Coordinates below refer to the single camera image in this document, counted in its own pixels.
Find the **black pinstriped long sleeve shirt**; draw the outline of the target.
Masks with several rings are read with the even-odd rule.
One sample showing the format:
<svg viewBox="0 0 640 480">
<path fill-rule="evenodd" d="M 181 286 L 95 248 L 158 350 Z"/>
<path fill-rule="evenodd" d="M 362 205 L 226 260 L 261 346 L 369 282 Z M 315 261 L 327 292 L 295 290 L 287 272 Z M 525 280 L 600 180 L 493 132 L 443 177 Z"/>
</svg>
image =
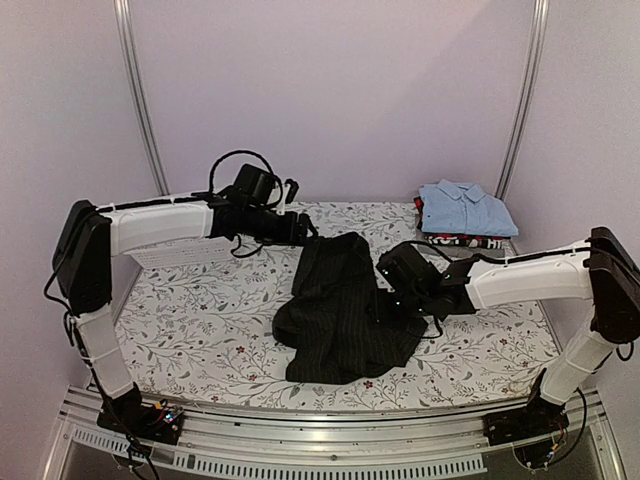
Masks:
<svg viewBox="0 0 640 480">
<path fill-rule="evenodd" d="M 384 320 L 368 242 L 351 232 L 301 253 L 292 298 L 272 321 L 274 339 L 295 350 L 289 382 L 344 385 L 404 367 L 427 329 L 423 319 Z"/>
</svg>

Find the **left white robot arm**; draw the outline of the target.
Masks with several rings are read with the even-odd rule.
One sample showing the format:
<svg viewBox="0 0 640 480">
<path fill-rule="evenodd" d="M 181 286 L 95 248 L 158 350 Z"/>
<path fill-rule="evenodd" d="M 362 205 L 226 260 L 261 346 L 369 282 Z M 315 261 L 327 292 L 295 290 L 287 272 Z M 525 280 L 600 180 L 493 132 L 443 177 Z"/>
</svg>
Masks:
<svg viewBox="0 0 640 480">
<path fill-rule="evenodd" d="M 289 210 L 296 181 L 282 180 L 254 151 L 230 151 L 211 166 L 207 188 L 187 196 L 71 207 L 43 287 L 46 300 L 64 309 L 76 346 L 111 419 L 128 434 L 148 426 L 148 412 L 125 364 L 112 313 L 112 261 L 134 250 L 173 241 L 252 238 L 260 247 L 303 246 L 317 238 L 309 216 Z"/>
</svg>

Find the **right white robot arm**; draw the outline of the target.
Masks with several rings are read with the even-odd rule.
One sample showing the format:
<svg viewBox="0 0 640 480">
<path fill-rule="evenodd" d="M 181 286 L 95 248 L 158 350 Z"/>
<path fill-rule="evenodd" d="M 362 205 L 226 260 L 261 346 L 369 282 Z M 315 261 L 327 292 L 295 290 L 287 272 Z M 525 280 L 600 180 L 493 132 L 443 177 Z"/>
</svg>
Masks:
<svg viewBox="0 0 640 480">
<path fill-rule="evenodd" d="M 549 299 L 581 299 L 593 313 L 560 356 L 539 374 L 517 427 L 537 436 L 552 424 L 573 392 L 620 345 L 639 337 L 639 268 L 614 233 L 590 236 L 555 250 L 509 258 L 473 254 L 438 270 L 405 241 L 377 264 L 397 307 L 442 321 L 494 306 Z"/>
</svg>

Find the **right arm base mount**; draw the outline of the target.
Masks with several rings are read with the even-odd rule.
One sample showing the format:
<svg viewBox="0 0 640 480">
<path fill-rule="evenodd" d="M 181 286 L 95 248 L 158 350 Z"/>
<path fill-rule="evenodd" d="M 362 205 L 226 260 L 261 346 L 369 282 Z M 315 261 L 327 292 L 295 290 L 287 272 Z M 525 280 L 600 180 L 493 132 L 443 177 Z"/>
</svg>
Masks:
<svg viewBox="0 0 640 480">
<path fill-rule="evenodd" d="M 569 420 L 563 405 L 534 399 L 519 408 L 482 417 L 483 435 L 491 446 L 518 442 L 564 430 Z"/>
</svg>

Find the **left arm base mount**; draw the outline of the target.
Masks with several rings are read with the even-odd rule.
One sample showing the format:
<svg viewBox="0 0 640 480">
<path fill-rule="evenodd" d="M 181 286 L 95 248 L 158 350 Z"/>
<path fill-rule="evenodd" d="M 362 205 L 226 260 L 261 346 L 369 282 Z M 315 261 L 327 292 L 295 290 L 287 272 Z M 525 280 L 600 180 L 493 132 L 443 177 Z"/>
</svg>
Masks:
<svg viewBox="0 0 640 480">
<path fill-rule="evenodd" d="M 97 425 L 113 432 L 167 445 L 177 445 L 182 433 L 184 410 L 166 400 L 144 404 L 137 397 L 122 396 L 104 401 Z"/>
</svg>

